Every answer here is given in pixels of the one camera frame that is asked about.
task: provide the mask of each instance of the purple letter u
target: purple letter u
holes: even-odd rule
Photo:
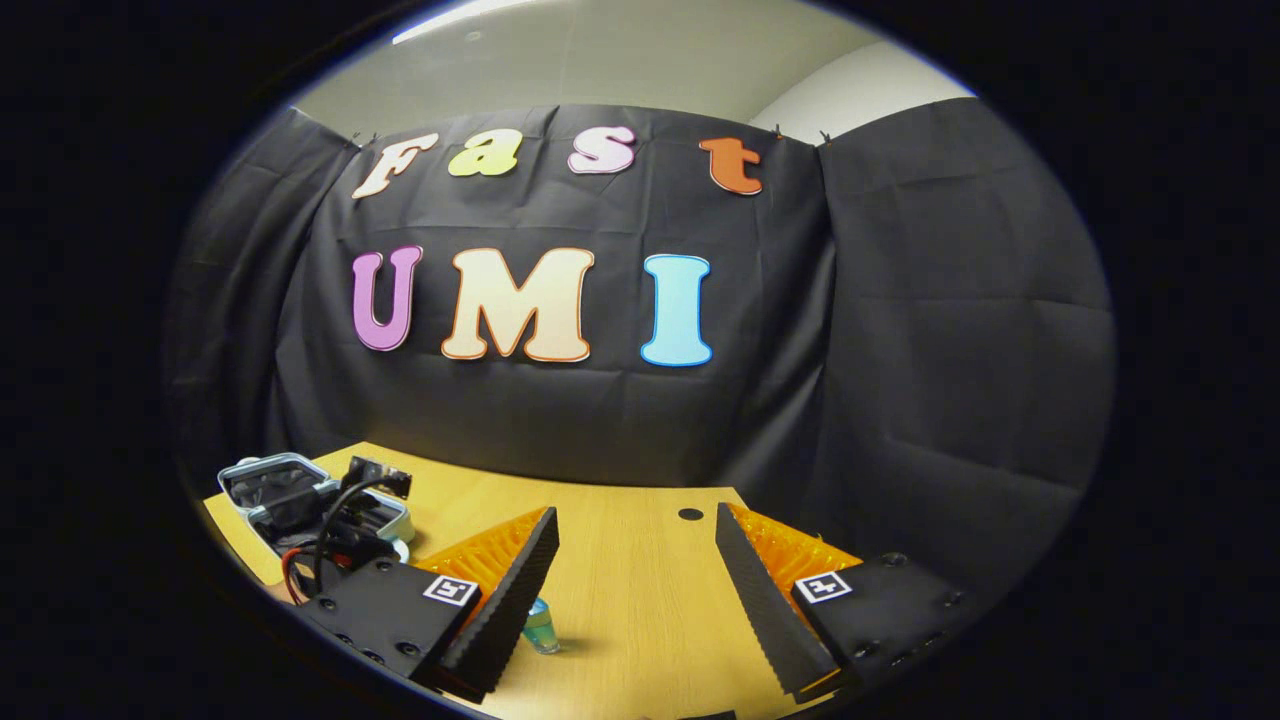
[[[351,307],[356,320],[356,334],[360,342],[370,350],[396,350],[408,337],[408,320],[412,315],[413,266],[422,259],[422,249],[413,245],[392,252],[392,266],[396,268],[396,287],[393,288],[392,319],[385,325],[374,318],[374,282],[378,269],[383,266],[381,252],[367,252],[356,258],[351,269],[356,273],[356,296]]]

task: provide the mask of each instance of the red wire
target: red wire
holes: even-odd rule
[[[293,560],[293,556],[302,552],[302,550],[303,548],[301,547],[294,547],[280,557],[280,570],[284,573],[284,589],[289,591],[289,597],[293,598],[293,605],[302,605],[302,601],[298,600],[298,593],[293,592],[293,583],[289,582],[289,561]]]

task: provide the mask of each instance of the blue bottle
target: blue bottle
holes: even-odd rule
[[[541,655],[559,652],[559,641],[556,639],[556,626],[552,625],[552,611],[547,601],[538,598],[529,609],[529,620],[525,621],[525,639]]]

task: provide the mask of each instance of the blue letter i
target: blue letter i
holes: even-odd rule
[[[653,365],[681,368],[712,359],[712,348],[699,331],[703,278],[712,264],[692,255],[650,255],[644,269],[653,275],[653,340],[640,357]]]

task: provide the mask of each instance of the wooden table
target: wooden table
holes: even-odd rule
[[[426,557],[516,515],[557,507],[561,547],[540,596],[563,650],[521,639],[498,689],[461,705],[506,720],[676,720],[733,710],[773,720],[796,705],[782,693],[716,547],[716,503],[732,488],[634,488],[534,480],[445,465],[370,443],[319,457],[342,477],[352,455],[413,475],[407,505]],[[280,562],[225,495],[205,501],[230,546],[262,583]],[[677,512],[694,507],[700,520]]]

